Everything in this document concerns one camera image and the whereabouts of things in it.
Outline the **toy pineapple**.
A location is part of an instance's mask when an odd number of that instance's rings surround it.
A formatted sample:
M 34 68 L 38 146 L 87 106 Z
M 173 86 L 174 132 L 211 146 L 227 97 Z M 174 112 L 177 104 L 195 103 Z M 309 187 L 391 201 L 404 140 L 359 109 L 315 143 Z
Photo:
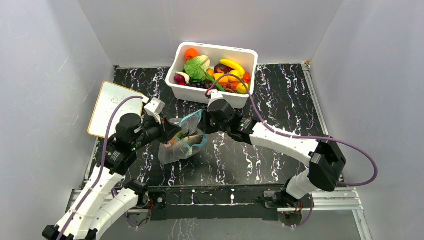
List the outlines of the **toy pineapple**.
M 171 145 L 174 145 L 175 144 L 175 142 L 176 142 L 176 137 L 178 136 L 180 139 L 183 139 L 183 138 L 185 138 L 185 137 L 187 137 L 187 136 L 192 136 L 192 135 L 199 135 L 199 133 L 197 132 L 197 131 L 194 131 L 194 132 L 190 132 L 190 131 L 187 131 L 187 132 L 183 132 L 183 131 L 180 131 L 180 132 L 178 132 L 174 137 L 173 137 L 173 139 L 169 142 Z

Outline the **clear zip top bag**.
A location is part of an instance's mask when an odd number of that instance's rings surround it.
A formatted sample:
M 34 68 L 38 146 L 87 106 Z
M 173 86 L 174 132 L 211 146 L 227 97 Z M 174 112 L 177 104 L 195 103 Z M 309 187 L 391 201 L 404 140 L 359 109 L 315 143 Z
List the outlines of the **clear zip top bag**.
M 203 111 L 198 110 L 183 118 L 172 118 L 169 121 L 181 127 L 169 146 L 161 144 L 158 151 L 158 159 L 162 165 L 188 159 L 197 153 L 208 142 L 208 136 L 198 124 L 201 123 Z

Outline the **toy grey fish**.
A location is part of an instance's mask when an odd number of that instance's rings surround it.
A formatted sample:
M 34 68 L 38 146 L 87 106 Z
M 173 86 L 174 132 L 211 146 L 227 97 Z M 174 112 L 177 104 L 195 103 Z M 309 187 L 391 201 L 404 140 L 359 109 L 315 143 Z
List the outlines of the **toy grey fish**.
M 201 134 L 189 135 L 184 138 L 179 138 L 177 136 L 175 140 L 175 148 L 188 150 L 194 145 L 201 144 L 203 142 L 203 138 L 204 136 Z

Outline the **toy green bean pod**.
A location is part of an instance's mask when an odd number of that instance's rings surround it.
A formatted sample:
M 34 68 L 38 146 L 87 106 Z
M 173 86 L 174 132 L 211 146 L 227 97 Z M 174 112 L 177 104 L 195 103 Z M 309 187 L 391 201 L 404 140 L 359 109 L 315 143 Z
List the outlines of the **toy green bean pod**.
M 215 80 L 206 70 L 203 70 L 204 75 L 206 76 L 206 79 L 212 82 L 212 85 L 208 88 L 208 90 L 212 90 L 215 87 L 221 92 L 225 92 L 225 89 L 218 83 L 217 80 Z

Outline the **toy yellow lemon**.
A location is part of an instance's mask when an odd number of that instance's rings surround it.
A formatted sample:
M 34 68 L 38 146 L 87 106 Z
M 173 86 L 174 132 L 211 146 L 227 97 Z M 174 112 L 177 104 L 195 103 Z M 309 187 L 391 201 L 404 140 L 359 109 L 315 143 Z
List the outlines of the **toy yellow lemon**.
M 249 90 L 249 85 L 247 83 L 240 82 L 236 87 L 236 92 L 241 95 L 246 95 Z

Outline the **toy red tomato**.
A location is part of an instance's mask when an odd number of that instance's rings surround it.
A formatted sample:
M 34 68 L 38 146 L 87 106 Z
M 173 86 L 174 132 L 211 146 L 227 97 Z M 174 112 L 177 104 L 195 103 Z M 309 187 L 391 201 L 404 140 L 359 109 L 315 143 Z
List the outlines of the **toy red tomato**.
M 252 78 L 251 78 L 251 76 L 250 76 L 249 72 L 245 72 L 245 73 L 244 73 L 244 75 L 243 75 L 243 81 L 244 81 L 245 83 L 250 83 L 250 82 L 251 82 L 251 80 L 252 80 Z

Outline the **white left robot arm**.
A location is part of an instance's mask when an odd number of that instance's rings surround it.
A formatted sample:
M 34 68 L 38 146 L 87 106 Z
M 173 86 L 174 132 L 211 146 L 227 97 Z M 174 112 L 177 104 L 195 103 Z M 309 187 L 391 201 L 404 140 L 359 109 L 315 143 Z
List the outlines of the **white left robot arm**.
M 102 160 L 92 172 L 85 188 L 66 214 L 42 232 L 46 240 L 99 240 L 132 207 L 149 203 L 148 187 L 130 181 L 110 202 L 107 196 L 137 159 L 136 151 L 159 141 L 169 142 L 182 128 L 166 118 L 152 116 L 142 120 L 136 113 L 123 115 L 115 133 L 106 140 Z

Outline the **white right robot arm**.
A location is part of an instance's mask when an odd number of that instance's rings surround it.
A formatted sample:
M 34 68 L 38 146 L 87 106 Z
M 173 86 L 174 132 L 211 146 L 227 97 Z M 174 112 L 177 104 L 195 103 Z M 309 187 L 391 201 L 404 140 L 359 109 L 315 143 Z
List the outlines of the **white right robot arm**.
M 260 196 L 266 208 L 295 207 L 311 192 L 333 192 L 347 162 L 338 144 L 329 137 L 320 140 L 290 137 L 281 129 L 262 123 L 258 117 L 236 113 L 224 99 L 210 103 L 202 111 L 199 127 L 206 134 L 223 132 L 236 142 L 269 148 L 306 166 L 281 191 L 266 191 Z

